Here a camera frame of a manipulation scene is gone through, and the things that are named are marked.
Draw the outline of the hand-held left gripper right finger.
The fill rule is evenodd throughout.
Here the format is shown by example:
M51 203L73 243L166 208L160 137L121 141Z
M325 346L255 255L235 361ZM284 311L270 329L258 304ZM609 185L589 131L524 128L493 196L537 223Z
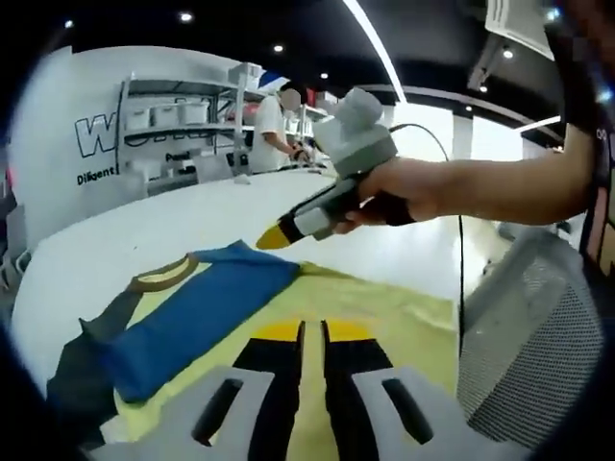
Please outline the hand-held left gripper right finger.
M481 438L442 387L394 367L362 324L321 323L326 407L342 460L478 460Z

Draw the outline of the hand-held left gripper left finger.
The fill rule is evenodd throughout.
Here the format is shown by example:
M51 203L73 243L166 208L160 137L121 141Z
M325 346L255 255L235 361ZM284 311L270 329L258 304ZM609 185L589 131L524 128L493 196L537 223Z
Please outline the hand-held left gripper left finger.
M282 322L249 339L233 366L217 366L161 408L133 442L96 460L284 460L299 407L305 325Z

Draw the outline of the person's right hand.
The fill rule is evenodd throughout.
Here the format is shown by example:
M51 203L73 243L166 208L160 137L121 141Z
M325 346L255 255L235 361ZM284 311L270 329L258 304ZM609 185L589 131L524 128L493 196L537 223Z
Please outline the person's right hand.
M359 183L359 208L347 212L334 232L346 234L361 226L385 225L385 210L375 202L382 193L401 198L406 213L418 222L459 214L450 188L451 166L412 158L393 158L381 164Z

